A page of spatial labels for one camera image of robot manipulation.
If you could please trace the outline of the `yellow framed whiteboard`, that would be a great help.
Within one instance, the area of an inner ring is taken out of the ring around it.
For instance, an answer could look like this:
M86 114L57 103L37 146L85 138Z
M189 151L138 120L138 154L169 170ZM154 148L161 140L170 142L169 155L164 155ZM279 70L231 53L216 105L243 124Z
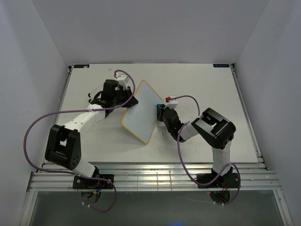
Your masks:
M146 145L157 124L157 105L164 101L145 80L140 82L134 97L138 104L125 111L121 125Z

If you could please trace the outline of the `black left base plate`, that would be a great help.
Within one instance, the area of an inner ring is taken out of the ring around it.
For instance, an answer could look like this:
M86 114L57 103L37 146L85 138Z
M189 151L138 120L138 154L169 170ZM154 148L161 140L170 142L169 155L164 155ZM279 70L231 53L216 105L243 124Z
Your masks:
M103 180L85 179L75 176L72 184L73 189L112 189L113 186L109 182Z

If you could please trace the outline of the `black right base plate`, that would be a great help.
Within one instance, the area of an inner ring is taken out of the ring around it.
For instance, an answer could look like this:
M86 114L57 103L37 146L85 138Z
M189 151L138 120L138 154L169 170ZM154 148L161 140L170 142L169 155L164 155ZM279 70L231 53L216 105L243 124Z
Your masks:
M197 174L197 182L200 184L207 184L211 182L217 174ZM237 173L219 176L213 183L206 185L207 188L238 188L239 178Z

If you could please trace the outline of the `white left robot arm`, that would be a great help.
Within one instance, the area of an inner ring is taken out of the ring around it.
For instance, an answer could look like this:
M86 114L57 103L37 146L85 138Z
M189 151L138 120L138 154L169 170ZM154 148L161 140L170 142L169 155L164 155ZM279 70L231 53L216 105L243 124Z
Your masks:
M103 89L89 100L86 112L64 125L52 126L45 159L84 176L83 182L89 188L97 187L100 182L99 170L81 157L81 139L118 107L130 108L138 104L127 85L128 81L129 77L124 74L114 80L106 80Z

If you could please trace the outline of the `aluminium rail frame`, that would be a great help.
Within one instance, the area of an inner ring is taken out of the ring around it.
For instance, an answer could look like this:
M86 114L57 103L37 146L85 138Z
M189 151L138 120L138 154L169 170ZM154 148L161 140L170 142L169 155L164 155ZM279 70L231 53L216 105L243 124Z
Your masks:
M235 72L235 64L230 64L229 69L234 80L244 117L251 134L251 140L255 146L257 163L238 163L238 169L242 177L239 193L244 191L258 191L260 194L272 193L272 200L276 204L281 223L292 226L293 221L289 213L281 183L275 171L269 170L264 162L260 151L253 126L249 119L241 90ZM115 174L115 186L119 195L129 193L171 193L195 192L196 186L185 179L184 169L179 163L100 163L100 169L104 172L112 170ZM25 206L22 212L20 225L29 226L38 213L38 196L42 193L74 192L71 187L73 179L71 175L63 173L61 167L43 161L42 168L45 172L37 171L31 173L27 188Z

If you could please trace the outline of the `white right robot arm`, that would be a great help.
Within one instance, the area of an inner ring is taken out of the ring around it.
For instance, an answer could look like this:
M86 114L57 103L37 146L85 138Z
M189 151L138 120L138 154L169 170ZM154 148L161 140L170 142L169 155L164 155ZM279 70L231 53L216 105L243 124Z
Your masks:
M230 163L230 146L236 131L235 125L211 108L207 108L195 120L182 123L175 109L164 104L157 105L157 120L163 122L177 146L188 139L200 135L212 148L213 166L210 174L200 174L197 179L188 173L178 149L180 162L187 175L198 186L225 186L233 171Z

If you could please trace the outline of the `blue whiteboard eraser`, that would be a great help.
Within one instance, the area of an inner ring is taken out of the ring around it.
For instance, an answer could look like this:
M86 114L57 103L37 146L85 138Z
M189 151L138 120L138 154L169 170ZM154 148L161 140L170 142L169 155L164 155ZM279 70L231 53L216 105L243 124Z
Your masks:
M158 111L163 111L164 108L165 108L165 105L164 104L157 104L156 108L157 108Z

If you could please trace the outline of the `blue label right corner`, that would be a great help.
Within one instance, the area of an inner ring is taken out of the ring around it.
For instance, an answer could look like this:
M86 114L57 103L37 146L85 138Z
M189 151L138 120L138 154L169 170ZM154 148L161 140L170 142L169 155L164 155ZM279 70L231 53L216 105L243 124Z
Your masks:
M214 68L230 68L229 64L213 64Z

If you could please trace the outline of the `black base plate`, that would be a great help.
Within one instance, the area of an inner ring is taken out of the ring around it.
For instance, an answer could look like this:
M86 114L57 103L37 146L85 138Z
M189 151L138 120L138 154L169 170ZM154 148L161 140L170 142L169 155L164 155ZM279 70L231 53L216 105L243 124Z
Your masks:
M113 186L109 182L103 180L85 179L75 176L72 184L73 189L112 189Z
M217 174L197 174L197 182L200 184L207 184L211 182ZM238 188L239 178L237 173L219 176L213 183L206 185L207 188Z

